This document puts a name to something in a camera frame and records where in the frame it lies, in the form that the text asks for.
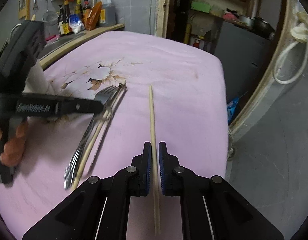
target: human hand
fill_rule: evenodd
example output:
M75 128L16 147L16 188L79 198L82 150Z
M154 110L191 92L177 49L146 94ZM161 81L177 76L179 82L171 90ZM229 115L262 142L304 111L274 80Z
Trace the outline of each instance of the human hand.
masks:
M13 167L19 164L22 159L24 152L24 145L26 140L26 133L29 128L29 123L23 121L17 128L15 136L10 139L4 145L4 152L1 153L0 159L1 163L8 166ZM2 138L3 132L0 129L0 140Z

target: pink tablecloth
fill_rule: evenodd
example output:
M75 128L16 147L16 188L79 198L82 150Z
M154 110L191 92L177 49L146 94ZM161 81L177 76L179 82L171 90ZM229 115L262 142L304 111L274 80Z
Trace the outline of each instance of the pink tablecloth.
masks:
M197 175L224 176L225 84L221 63L211 54L154 36L109 32L70 52L45 73L57 93L87 98L126 80L128 91L92 175L113 176L150 141L152 84L157 144L166 141L168 152ZM90 119L91 115L52 122L30 119L26 152L14 183L0 184L0 213L17 239L70 193L63 188L64 168ZM161 235L155 238L152 196L131 199L127 239L182 239L178 198L161 196L160 202Z

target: white hose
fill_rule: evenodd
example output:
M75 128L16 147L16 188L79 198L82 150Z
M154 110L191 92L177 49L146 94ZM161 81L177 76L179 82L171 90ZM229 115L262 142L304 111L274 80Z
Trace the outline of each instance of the white hose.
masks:
M300 67L300 69L298 70L297 74L295 76L293 76L292 78L290 78L289 80L280 80L278 79L278 74L279 71L281 70L288 53L290 52L290 50L292 50L299 42L298 41L294 41L293 43L289 44L289 46L287 46L286 49L283 50L283 52L279 55L276 64L274 66L274 70L273 70L273 77L276 80L277 83L282 84L282 85L287 85L287 84L291 84L292 82L296 81L300 75L304 72L306 66L307 66L307 61L308 61L308 37L307 37L307 43L306 43L306 51L305 51L305 55L304 55L304 59L303 59L303 64Z

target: sink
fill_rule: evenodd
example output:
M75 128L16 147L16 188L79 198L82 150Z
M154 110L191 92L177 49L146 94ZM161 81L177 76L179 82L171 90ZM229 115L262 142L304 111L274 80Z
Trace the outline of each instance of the sink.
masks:
M52 43L49 43L47 45L45 45L44 49L41 51L41 53L39 54L38 58L40 60L42 60L43 58L45 58L46 56L50 55L52 52L56 51L57 49L59 49L60 47L62 47L63 45L84 36L85 33L78 33L78 34L71 34L71 35L67 35L67 36L63 36L63 37L59 37L56 41L53 41Z

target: green box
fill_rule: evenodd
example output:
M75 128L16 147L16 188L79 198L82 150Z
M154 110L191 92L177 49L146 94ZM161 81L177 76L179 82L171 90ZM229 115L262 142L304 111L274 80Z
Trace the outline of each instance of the green box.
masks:
M210 4L192 1L191 9L205 13L210 12Z

